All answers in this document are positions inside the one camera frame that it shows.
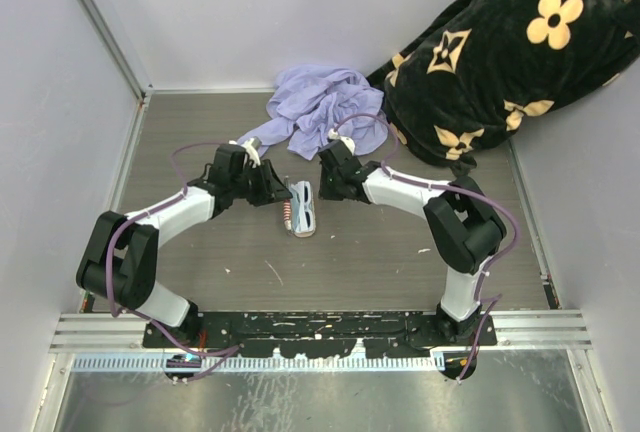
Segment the printed glasses case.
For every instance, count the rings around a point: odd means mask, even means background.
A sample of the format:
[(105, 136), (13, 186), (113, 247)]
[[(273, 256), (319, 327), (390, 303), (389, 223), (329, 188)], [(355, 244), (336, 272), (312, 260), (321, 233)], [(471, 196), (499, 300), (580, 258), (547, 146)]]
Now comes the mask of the printed glasses case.
[(283, 203), (285, 230), (297, 238), (309, 238), (316, 231), (313, 188), (309, 181), (295, 183), (285, 178), (285, 187), (291, 197)]

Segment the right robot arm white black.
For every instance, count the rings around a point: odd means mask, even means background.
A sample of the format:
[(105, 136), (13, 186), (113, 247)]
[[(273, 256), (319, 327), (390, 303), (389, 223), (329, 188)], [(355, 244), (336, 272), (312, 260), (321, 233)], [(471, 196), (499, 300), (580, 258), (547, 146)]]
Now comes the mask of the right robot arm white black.
[(319, 152), (319, 197), (388, 206), (426, 220), (436, 250), (447, 265), (444, 294), (436, 308), (441, 338), (452, 346), (466, 342), (481, 313), (480, 286), (497, 254), (506, 227), (470, 178), (428, 182), (384, 169), (374, 161), (363, 165), (342, 142)]

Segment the light blue cleaning cloth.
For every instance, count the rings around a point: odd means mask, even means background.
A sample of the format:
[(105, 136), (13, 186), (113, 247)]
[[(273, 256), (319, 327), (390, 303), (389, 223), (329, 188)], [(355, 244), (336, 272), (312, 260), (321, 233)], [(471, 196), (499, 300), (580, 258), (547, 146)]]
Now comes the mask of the light blue cleaning cloth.
[(292, 201), (292, 231), (296, 237), (309, 237), (316, 231), (314, 201)]

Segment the white frame sunglasses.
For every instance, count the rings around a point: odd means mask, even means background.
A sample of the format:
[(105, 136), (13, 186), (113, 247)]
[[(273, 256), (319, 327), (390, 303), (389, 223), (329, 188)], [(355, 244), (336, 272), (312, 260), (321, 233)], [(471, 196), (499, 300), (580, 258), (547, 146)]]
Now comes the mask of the white frame sunglasses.
[(316, 231), (314, 195), (309, 181), (289, 185), (291, 198), (291, 231), (298, 238), (307, 238)]

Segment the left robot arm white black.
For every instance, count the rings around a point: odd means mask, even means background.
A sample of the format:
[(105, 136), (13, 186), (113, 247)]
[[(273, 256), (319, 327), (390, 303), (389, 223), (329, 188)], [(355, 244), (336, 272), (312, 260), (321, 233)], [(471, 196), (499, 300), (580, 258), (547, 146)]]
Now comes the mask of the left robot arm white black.
[(271, 162), (260, 158), (253, 139), (219, 144), (203, 174), (184, 182), (173, 196), (139, 211), (102, 213), (96, 220), (76, 273), (76, 284), (121, 308), (165, 325), (178, 348), (200, 336), (198, 308), (157, 279), (158, 252), (190, 228), (219, 216), (240, 199), (254, 207), (281, 203), (292, 194)]

